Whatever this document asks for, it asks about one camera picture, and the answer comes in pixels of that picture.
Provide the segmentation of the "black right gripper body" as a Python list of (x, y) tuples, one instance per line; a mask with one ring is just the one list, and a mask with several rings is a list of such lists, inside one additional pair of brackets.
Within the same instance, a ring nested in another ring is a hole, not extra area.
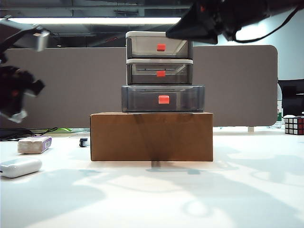
[(199, 0), (194, 3), (194, 12), (199, 25), (200, 42), (217, 42), (218, 35), (233, 41), (236, 32), (241, 29), (238, 22), (240, 12), (239, 0)]

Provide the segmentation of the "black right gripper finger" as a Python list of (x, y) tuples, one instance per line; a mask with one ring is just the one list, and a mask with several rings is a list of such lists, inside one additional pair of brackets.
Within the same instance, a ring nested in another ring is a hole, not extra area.
[(166, 37), (217, 44), (215, 15), (210, 5), (194, 4), (179, 22), (166, 31)]

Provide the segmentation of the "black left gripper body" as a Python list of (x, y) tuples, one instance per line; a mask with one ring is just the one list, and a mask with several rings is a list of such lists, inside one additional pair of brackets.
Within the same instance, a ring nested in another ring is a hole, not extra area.
[(21, 123), (27, 117), (23, 108), (24, 95), (37, 96), (45, 84), (28, 72), (14, 66), (0, 68), (0, 115)]

